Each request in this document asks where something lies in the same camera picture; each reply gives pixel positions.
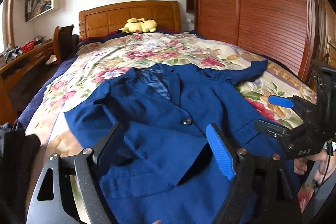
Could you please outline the person's right hand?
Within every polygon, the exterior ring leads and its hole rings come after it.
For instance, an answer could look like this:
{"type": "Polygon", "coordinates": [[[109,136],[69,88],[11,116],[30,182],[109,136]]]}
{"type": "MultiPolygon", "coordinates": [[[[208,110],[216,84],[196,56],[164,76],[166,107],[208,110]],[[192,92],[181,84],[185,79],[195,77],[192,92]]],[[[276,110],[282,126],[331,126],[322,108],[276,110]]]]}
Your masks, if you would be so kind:
{"type": "Polygon", "coordinates": [[[322,149],[318,154],[294,160],[294,172],[303,176],[304,184],[315,184],[320,186],[335,171],[335,152],[333,156],[327,154],[326,149],[322,149]]]}

